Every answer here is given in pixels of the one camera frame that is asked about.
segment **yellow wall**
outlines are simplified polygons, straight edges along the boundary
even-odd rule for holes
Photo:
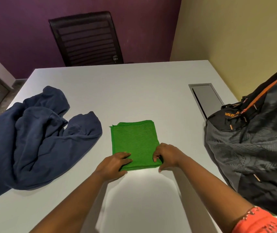
[[[277,71],[277,0],[182,0],[171,61],[208,59],[240,100]]]

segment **green towel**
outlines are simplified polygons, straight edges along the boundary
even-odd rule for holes
[[[113,154],[117,152],[131,153],[133,162],[121,170],[136,170],[158,167],[162,162],[155,163],[152,154],[159,145],[155,124],[151,120],[135,123],[118,123],[110,127]]]

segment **red sleeve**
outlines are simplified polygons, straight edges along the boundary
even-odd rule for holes
[[[237,223],[232,233],[277,233],[277,218],[254,207]]]

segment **grey backpack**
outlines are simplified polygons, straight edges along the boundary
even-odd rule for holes
[[[205,141],[227,183],[277,215],[277,73],[208,117]]]

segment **office chair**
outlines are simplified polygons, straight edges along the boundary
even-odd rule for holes
[[[123,64],[108,11],[49,19],[66,66]]]

